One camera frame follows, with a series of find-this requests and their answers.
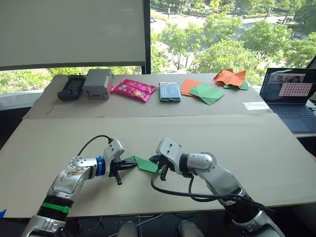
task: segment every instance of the white screen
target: white screen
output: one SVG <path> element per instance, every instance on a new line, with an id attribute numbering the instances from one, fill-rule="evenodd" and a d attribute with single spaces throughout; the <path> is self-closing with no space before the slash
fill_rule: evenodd
<path id="1" fill-rule="evenodd" d="M 1 0 L 1 67 L 144 62 L 142 0 Z"/>

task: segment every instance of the laptop screen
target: laptop screen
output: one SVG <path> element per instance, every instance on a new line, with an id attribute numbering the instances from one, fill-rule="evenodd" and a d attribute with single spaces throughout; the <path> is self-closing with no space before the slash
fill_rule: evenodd
<path id="1" fill-rule="evenodd" d="M 260 95 L 266 103 L 306 104 L 315 80 L 315 69 L 268 68 Z"/>

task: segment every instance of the orange origami paper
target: orange origami paper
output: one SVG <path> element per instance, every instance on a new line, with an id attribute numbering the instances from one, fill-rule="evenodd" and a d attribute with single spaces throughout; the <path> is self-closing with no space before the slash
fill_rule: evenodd
<path id="1" fill-rule="evenodd" d="M 215 77 L 214 81 L 217 85 L 236 85 L 241 86 L 245 81 L 246 70 L 234 74 L 232 69 L 222 70 Z"/>
<path id="2" fill-rule="evenodd" d="M 182 87 L 181 87 L 181 94 L 182 95 L 186 95 L 186 96 L 191 96 L 191 97 L 195 97 L 195 95 L 191 95 L 189 93 L 190 90 L 192 90 L 194 87 L 196 87 L 197 85 L 201 84 L 202 81 L 198 81 L 198 80 L 192 80 L 192 79 L 185 79 Z"/>

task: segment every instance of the green tape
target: green tape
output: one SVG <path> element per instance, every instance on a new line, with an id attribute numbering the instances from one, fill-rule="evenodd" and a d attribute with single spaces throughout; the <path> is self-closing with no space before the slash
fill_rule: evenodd
<path id="1" fill-rule="evenodd" d="M 70 207 L 67 206 L 59 206 L 59 205 L 55 205 L 55 204 L 51 204 L 48 202 L 43 202 L 42 205 L 43 207 L 47 207 L 47 208 L 51 208 L 57 211 L 61 211 L 63 213 L 69 213 L 70 212 Z"/>

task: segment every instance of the green origami paper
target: green origami paper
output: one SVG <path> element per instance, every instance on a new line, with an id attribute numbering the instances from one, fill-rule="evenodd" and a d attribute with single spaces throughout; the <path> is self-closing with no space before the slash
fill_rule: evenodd
<path id="1" fill-rule="evenodd" d="M 241 84 L 241 86 L 236 85 L 224 85 L 225 89 L 236 89 L 239 88 L 240 90 L 249 90 L 248 83 L 246 81 Z"/>
<path id="2" fill-rule="evenodd" d="M 157 171 L 157 168 L 158 168 L 158 166 L 156 164 L 152 163 L 151 161 L 146 160 L 146 159 L 142 159 L 142 158 L 137 157 L 137 156 L 132 156 L 132 157 L 126 158 L 124 160 L 134 161 L 138 164 L 139 169 L 144 170 L 144 171 L 148 171 L 151 173 L 155 173 Z"/>
<path id="3" fill-rule="evenodd" d="M 219 98 L 225 95 L 222 91 L 219 91 L 215 87 L 210 86 L 205 82 L 202 82 L 201 84 L 194 87 L 189 93 L 198 96 L 208 105 L 215 103 Z"/>

